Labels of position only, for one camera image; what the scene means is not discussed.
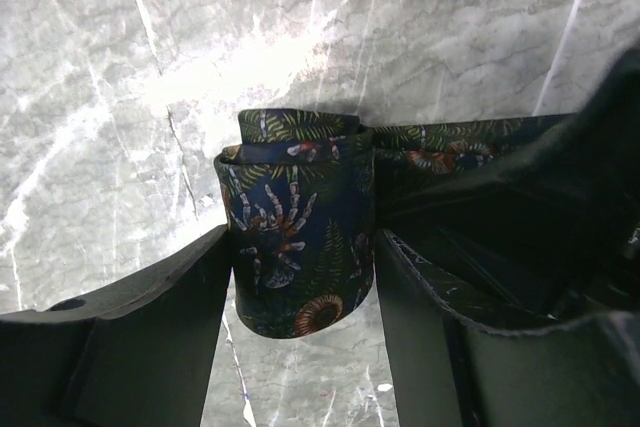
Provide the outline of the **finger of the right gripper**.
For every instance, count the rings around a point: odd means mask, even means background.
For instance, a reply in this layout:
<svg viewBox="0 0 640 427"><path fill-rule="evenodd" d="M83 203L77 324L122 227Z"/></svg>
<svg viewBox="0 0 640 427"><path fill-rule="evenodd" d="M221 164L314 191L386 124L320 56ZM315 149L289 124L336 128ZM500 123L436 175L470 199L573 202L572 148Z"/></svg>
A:
<svg viewBox="0 0 640 427"><path fill-rule="evenodd" d="M579 112L482 167L387 197L379 223L522 309L637 309L638 51L613 63Z"/></svg>

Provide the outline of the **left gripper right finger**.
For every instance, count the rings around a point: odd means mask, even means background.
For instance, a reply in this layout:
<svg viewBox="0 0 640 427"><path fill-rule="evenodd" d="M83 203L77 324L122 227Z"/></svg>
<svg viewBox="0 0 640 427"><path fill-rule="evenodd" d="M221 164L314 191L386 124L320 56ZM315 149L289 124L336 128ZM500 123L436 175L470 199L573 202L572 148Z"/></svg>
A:
<svg viewBox="0 0 640 427"><path fill-rule="evenodd" d="M635 426L639 317L558 322L376 236L377 291L403 426Z"/></svg>

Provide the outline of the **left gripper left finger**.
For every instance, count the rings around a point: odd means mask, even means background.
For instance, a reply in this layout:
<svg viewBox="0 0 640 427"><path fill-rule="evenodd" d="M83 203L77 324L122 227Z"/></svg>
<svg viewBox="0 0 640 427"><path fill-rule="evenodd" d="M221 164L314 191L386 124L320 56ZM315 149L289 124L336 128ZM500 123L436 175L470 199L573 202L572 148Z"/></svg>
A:
<svg viewBox="0 0 640 427"><path fill-rule="evenodd" d="M48 310L1 318L5 426L197 426L231 273L219 226Z"/></svg>

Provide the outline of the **dark patterned necktie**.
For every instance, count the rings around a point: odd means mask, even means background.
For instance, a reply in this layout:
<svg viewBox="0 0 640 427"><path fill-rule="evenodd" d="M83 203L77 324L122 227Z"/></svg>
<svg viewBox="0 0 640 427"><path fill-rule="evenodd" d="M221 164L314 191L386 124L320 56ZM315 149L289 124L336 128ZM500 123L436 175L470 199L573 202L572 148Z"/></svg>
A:
<svg viewBox="0 0 640 427"><path fill-rule="evenodd" d="M239 318L272 339L338 322L371 289L378 203L486 165L560 122L548 115L368 127L349 114L241 111L240 143L214 161Z"/></svg>

